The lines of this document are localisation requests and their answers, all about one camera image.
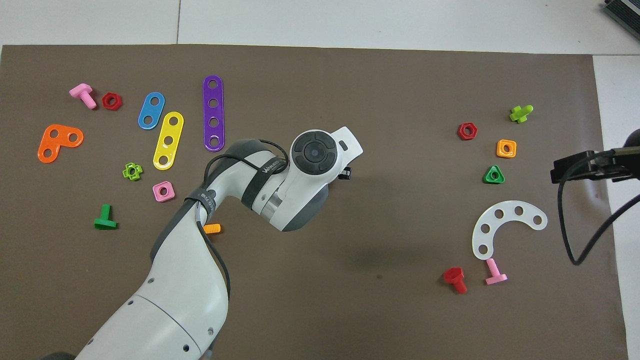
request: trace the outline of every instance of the green gear-shaped nut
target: green gear-shaped nut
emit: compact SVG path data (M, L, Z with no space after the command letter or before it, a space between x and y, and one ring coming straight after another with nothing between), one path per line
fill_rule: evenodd
M135 163L128 163L125 165L124 171L122 171L122 175L125 179L129 179L131 181L140 180L140 174L142 174L142 167Z

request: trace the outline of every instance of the circular button pad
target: circular button pad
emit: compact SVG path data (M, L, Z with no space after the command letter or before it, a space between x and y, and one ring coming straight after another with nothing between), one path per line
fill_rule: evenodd
M338 150L329 134L311 131L302 134L293 144L291 158L304 173L320 175L333 167Z

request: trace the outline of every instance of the black strap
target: black strap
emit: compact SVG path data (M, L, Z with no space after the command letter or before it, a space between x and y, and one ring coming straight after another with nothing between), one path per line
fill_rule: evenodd
M201 203L207 211L207 221L209 221L213 216L213 213L216 211L216 201L213 199L215 196L216 192L214 190L196 188L196 190L193 190L189 196L184 199L191 199Z
M251 209L256 196L258 196L258 193L262 190L262 187L267 183L267 180L269 180L273 172L285 164L286 162L284 159L279 158L278 156L275 156L264 163L264 165L256 171L253 179L251 179L249 185L247 185L244 194L242 194L241 201L243 205Z

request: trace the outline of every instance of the red hexagonal nut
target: red hexagonal nut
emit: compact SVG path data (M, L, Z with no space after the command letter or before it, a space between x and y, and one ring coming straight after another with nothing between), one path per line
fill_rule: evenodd
M114 92L108 92L102 97L102 106L115 111L122 106L122 97Z
M478 134L478 128L473 122L462 123L458 128L458 136L462 140L471 140L476 137L476 134Z

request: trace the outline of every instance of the lime green nut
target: lime green nut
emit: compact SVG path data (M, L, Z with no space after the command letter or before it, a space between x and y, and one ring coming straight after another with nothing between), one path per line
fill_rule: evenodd
M125 179L129 179L131 181L140 180L140 174L142 174L142 167L135 163L128 163L125 165L124 171L122 171L122 175Z
M111 205L103 204L100 209L100 217L93 221L93 227L98 230L110 230L115 229L118 225L117 222L109 220L111 214Z
M515 108L511 109L511 115L509 115L509 118L511 118L511 121L517 121L518 124L522 124L523 122L527 121L527 115L532 111L533 106L531 105L527 105L524 108L516 106Z
M498 165L494 165L486 171L482 181L485 184L502 184L504 182L504 175Z

